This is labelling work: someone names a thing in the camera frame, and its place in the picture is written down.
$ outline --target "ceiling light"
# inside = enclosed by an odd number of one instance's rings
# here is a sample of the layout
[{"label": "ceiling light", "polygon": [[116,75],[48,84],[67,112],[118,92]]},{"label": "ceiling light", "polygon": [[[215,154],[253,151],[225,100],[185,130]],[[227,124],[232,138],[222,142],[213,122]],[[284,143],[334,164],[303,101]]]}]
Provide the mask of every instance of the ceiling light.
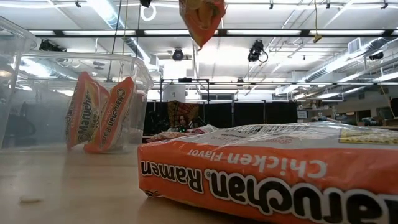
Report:
[{"label": "ceiling light", "polygon": [[337,82],[347,82],[347,81],[350,81],[350,80],[353,80],[353,79],[355,79],[355,78],[358,78],[358,77],[360,77],[361,75],[360,74],[354,74],[354,75],[350,75],[350,76],[348,76],[348,77],[345,77],[345,78],[342,78],[341,80],[338,80]]},{"label": "ceiling light", "polygon": [[390,79],[393,79],[393,78],[398,78],[398,72],[387,74],[387,75],[383,75],[383,76],[381,76],[379,78],[375,78],[373,80],[373,82],[383,82],[383,81],[390,80]]},{"label": "ceiling light", "polygon": [[27,90],[27,91],[33,91],[33,89],[29,86],[24,86],[24,85],[17,85],[15,86],[16,89],[18,90]]},{"label": "ceiling light", "polygon": [[339,93],[325,93],[323,95],[317,96],[317,98],[325,99],[325,98],[331,98],[331,97],[334,97],[334,96],[337,96],[337,95],[339,95]]},{"label": "ceiling light", "polygon": [[73,30],[73,31],[63,31],[65,35],[135,35],[136,31],[127,30],[124,33],[124,30]]},{"label": "ceiling light", "polygon": [[358,90],[361,90],[361,89],[363,89],[363,88],[364,88],[364,87],[354,88],[354,89],[352,89],[352,90],[348,90],[348,91],[344,92],[344,94],[354,93],[354,92],[356,92],[356,91],[358,91]]},{"label": "ceiling light", "polygon": [[188,30],[145,30],[145,35],[189,35]]},{"label": "ceiling light", "polygon": [[266,100],[266,102],[290,102],[290,100]]},{"label": "ceiling light", "polygon": [[[318,35],[381,35],[384,30],[318,30]],[[310,35],[315,35],[315,30],[310,31]]]},{"label": "ceiling light", "polygon": [[365,85],[373,85],[373,83],[339,83],[338,85],[361,85],[361,86],[365,86]]},{"label": "ceiling light", "polygon": [[30,30],[33,35],[55,35],[54,31],[51,30]]},{"label": "ceiling light", "polygon": [[322,100],[322,102],[343,102],[344,100]]},{"label": "ceiling light", "polygon": [[327,86],[333,85],[333,83],[308,83],[309,85]]},{"label": "ceiling light", "polygon": [[67,96],[73,96],[73,93],[74,93],[73,90],[57,90],[57,92],[62,93]]},{"label": "ceiling light", "polygon": [[229,35],[300,35],[301,30],[228,30]]}]

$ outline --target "table surface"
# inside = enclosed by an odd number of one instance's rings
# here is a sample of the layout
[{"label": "table surface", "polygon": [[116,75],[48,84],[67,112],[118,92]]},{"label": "table surface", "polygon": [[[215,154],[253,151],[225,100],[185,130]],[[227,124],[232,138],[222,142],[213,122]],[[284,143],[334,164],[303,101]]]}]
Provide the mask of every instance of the table surface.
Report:
[{"label": "table surface", "polygon": [[[20,203],[20,197],[39,198]],[[136,153],[63,150],[0,152],[0,223],[256,223],[147,198],[138,188]]]}]

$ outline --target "metal frame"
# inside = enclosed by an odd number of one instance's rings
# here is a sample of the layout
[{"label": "metal frame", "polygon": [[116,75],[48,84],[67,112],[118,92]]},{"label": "metal frame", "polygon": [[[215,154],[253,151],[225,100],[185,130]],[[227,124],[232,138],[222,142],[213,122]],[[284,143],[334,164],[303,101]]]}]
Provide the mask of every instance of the metal frame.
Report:
[{"label": "metal frame", "polygon": [[208,109],[207,109],[207,113],[205,114],[205,122],[207,124],[209,124],[209,114],[210,114],[210,80],[208,78],[197,78],[197,79],[193,79],[193,78],[179,78],[179,79],[173,79],[173,78],[161,78],[160,79],[160,114],[162,114],[162,102],[163,102],[163,96],[162,96],[162,92],[163,92],[163,83],[164,81],[170,81],[170,83],[176,84],[174,83],[174,81],[177,81],[177,83],[179,83],[180,85],[186,85],[186,84],[192,84],[192,82],[196,82],[194,83],[195,85],[202,85],[202,83],[200,82],[207,82],[207,105],[208,105]]},{"label": "metal frame", "polygon": [[[372,32],[376,30],[382,30],[382,34],[322,34],[322,37],[397,37],[398,29],[318,29],[319,33],[322,32],[333,32],[333,31],[363,31]],[[72,32],[101,32],[101,31],[111,31],[111,29],[47,29],[47,30],[29,30],[33,33],[37,33],[36,37],[41,38],[110,38],[110,37],[190,37],[189,31],[185,29],[126,29],[126,32],[133,32],[134,35],[128,34],[111,34],[111,35],[98,35],[97,34],[85,34],[85,35],[66,35],[65,31]],[[169,34],[146,34],[145,31],[151,32],[170,32]],[[252,34],[229,34],[228,31],[251,31]],[[256,34],[255,32],[267,31],[266,34]],[[289,31],[297,31],[297,34],[286,34]],[[314,37],[315,34],[311,33],[314,29],[218,29],[214,37]]]},{"label": "metal frame", "polygon": [[[367,82],[367,83],[346,83],[346,82],[209,82],[209,79],[198,79],[201,81],[207,81],[208,87],[210,85],[261,85],[261,86],[275,86],[275,85],[310,85],[310,86],[371,86],[371,85],[388,85],[398,86],[398,82]],[[160,82],[155,82],[154,85],[162,85],[164,81],[178,81],[178,79],[161,79]],[[201,83],[190,83],[190,82],[173,82],[175,85],[201,85]]]}]

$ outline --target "yellow label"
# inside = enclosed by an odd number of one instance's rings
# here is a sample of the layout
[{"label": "yellow label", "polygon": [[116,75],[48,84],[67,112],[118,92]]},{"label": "yellow label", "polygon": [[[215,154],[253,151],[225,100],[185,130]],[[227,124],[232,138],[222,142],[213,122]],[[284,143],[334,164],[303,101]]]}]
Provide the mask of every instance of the yellow label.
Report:
[{"label": "yellow label", "polygon": [[340,143],[394,145],[398,144],[398,135],[394,132],[374,129],[369,131],[343,129],[340,134]]}]

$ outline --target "orange ramen package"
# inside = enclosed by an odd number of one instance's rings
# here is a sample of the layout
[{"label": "orange ramen package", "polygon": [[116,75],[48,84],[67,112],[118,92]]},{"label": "orange ramen package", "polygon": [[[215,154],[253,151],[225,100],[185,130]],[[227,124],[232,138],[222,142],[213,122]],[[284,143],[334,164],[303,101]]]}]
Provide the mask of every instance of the orange ramen package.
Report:
[{"label": "orange ramen package", "polygon": [[103,153],[123,146],[123,125],[128,118],[134,82],[131,77],[116,84],[104,107],[100,124],[94,130],[93,137],[84,146],[86,152]]},{"label": "orange ramen package", "polygon": [[213,37],[225,10],[224,0],[180,0],[180,15],[200,48]]},{"label": "orange ramen package", "polygon": [[68,149],[90,140],[108,98],[108,91],[87,72],[80,74],[65,117]]},{"label": "orange ramen package", "polygon": [[270,223],[398,223],[398,132],[249,125],[143,144],[138,158],[149,197]]}]

